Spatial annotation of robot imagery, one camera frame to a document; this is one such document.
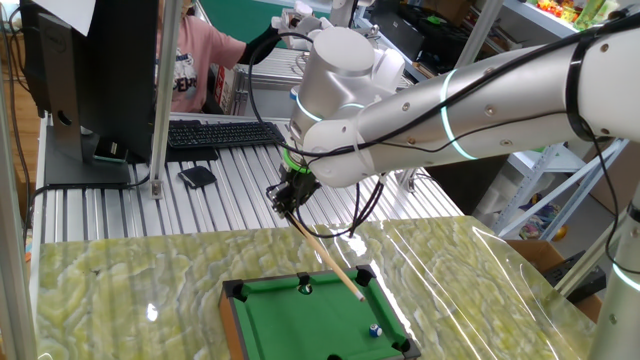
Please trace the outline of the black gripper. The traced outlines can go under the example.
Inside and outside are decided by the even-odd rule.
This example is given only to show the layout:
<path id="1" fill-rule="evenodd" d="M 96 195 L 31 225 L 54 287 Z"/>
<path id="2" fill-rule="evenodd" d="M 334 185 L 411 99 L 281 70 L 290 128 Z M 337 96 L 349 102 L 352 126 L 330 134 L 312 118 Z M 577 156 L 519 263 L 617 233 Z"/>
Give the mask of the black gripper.
<path id="1" fill-rule="evenodd" d="M 296 213 L 307 204 L 315 191 L 321 188 L 313 174 L 285 167 L 280 168 L 280 179 L 281 183 L 266 189 L 271 207 L 279 216 L 285 216 L 289 211 Z"/>

